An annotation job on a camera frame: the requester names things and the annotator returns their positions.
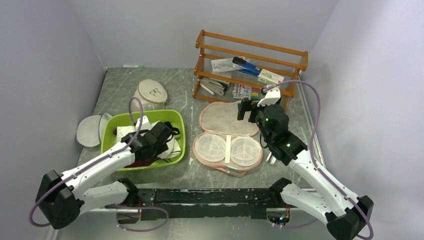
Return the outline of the white green marker pen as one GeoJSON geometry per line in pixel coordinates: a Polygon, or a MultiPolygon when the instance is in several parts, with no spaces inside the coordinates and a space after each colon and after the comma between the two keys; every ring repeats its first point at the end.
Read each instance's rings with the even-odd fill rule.
{"type": "Polygon", "coordinates": [[[138,65],[138,64],[124,64],[122,66],[123,68],[144,68],[144,65],[138,65]]]}

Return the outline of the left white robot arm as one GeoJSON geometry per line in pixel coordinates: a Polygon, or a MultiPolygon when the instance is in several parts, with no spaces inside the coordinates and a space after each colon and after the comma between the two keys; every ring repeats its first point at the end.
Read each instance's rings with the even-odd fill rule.
{"type": "Polygon", "coordinates": [[[170,149],[175,136],[170,124],[161,121],[151,129],[141,129],[125,135],[108,151],[73,169],[57,173],[51,170],[41,180],[29,221],[36,227],[62,229],[80,215],[93,209],[118,205],[138,207],[139,190],[128,178],[109,185],[95,185],[118,169],[136,162],[153,163],[170,149]]]}

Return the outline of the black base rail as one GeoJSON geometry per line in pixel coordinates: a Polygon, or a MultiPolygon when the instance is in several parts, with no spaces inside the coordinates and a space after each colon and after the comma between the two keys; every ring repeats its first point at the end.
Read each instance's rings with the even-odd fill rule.
{"type": "Polygon", "coordinates": [[[120,204],[135,210],[142,221],[158,219],[279,219],[289,207],[270,188],[140,188],[120,204]]]}

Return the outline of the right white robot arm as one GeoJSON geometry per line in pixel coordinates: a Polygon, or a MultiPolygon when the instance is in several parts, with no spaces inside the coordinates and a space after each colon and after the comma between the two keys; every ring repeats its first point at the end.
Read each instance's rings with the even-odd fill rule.
{"type": "Polygon", "coordinates": [[[237,120],[249,112],[248,121],[256,124],[265,147],[276,160],[282,162],[305,179],[317,195],[281,178],[270,189],[270,202],[275,207],[295,206],[326,225],[336,240],[353,240],[370,223],[374,207],[367,195],[358,196],[344,186],[314,158],[312,151],[289,131],[289,117],[279,104],[259,105],[257,100],[242,99],[237,105],[237,120]]]}

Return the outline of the white staples box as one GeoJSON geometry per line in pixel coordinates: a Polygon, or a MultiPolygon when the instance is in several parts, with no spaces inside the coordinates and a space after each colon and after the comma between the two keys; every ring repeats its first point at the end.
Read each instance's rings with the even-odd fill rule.
{"type": "Polygon", "coordinates": [[[262,83],[266,87],[282,83],[284,79],[284,76],[276,74],[266,69],[262,69],[259,75],[257,76],[257,81],[262,83]]]}

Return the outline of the blue stapler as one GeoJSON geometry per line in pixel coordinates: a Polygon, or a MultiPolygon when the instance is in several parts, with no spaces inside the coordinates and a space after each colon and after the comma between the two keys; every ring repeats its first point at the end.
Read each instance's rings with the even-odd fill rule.
{"type": "Polygon", "coordinates": [[[258,66],[255,66],[254,64],[248,62],[247,60],[237,56],[233,57],[232,63],[241,67],[242,69],[240,69],[240,71],[242,73],[245,73],[251,76],[257,77],[262,71],[262,69],[259,68],[258,66]]]}

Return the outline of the white plastic packet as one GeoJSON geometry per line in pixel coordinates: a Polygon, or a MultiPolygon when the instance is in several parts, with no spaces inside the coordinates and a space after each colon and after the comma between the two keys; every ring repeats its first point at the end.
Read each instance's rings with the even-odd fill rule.
{"type": "Polygon", "coordinates": [[[223,73],[230,71],[242,70],[243,67],[238,64],[233,63],[232,58],[222,58],[222,59],[213,59],[211,60],[211,67],[213,73],[223,73]]]}

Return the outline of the white garment in basin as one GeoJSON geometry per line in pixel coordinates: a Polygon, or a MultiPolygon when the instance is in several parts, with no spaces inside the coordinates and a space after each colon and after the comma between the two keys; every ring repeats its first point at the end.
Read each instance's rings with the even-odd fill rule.
{"type": "Polygon", "coordinates": [[[130,126],[118,126],[116,128],[116,140],[120,142],[124,136],[126,136],[129,133],[135,132],[138,127],[141,126],[142,130],[151,130],[152,124],[149,121],[149,118],[147,116],[143,116],[142,118],[138,118],[135,125],[130,126]]]}

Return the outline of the coloured marker pack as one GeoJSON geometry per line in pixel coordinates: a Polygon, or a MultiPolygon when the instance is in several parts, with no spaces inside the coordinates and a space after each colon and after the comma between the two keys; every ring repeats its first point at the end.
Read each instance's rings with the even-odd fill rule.
{"type": "Polygon", "coordinates": [[[235,83],[232,89],[232,98],[257,100],[259,98],[260,90],[258,88],[252,88],[251,86],[235,83]]]}

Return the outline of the grey black stapler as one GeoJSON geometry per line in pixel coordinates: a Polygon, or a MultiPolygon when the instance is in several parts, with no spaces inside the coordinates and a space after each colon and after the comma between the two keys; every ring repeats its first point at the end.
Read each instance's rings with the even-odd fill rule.
{"type": "Polygon", "coordinates": [[[202,78],[200,84],[219,96],[224,96],[229,85],[214,79],[202,78]]]}

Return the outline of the white black bra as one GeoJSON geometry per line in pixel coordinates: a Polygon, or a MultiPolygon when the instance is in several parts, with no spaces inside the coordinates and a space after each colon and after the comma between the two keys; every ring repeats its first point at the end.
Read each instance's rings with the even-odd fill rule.
{"type": "Polygon", "coordinates": [[[179,143],[177,142],[177,138],[180,137],[181,132],[178,128],[174,127],[169,121],[164,122],[164,124],[172,130],[173,135],[167,139],[166,145],[168,149],[159,154],[157,157],[159,159],[169,160],[178,156],[182,151],[179,143]]]}

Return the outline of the orange wooden shelf rack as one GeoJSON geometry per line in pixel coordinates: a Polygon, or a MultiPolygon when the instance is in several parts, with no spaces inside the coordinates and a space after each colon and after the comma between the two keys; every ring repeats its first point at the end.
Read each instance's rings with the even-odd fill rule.
{"type": "Polygon", "coordinates": [[[308,51],[201,30],[195,41],[199,56],[194,68],[194,98],[222,101],[224,92],[296,80],[309,63],[308,51]],[[212,81],[229,87],[213,87],[212,81]]]}

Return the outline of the floral mesh laundry bag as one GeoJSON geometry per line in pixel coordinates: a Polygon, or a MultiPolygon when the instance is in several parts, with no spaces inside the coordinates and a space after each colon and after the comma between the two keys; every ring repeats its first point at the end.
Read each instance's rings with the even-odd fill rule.
{"type": "Polygon", "coordinates": [[[197,135],[191,149],[203,165],[242,178],[257,167],[263,148],[253,136],[259,132],[248,120],[237,120],[237,102],[213,102],[199,114],[203,132],[197,135]]]}

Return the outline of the dark red garment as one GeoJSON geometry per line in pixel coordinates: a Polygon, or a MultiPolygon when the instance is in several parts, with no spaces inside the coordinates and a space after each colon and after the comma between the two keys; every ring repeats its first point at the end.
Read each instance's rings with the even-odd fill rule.
{"type": "Polygon", "coordinates": [[[139,168],[139,167],[147,167],[156,162],[158,158],[148,158],[146,160],[136,160],[134,163],[125,166],[125,168],[139,168]]]}

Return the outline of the small white rectangular block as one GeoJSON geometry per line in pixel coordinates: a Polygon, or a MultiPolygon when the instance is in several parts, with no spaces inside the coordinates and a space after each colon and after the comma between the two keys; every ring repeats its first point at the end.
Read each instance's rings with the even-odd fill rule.
{"type": "Polygon", "coordinates": [[[277,159],[272,155],[271,152],[268,154],[268,156],[265,160],[265,162],[270,164],[270,165],[274,165],[276,161],[277,161],[277,159]]]}

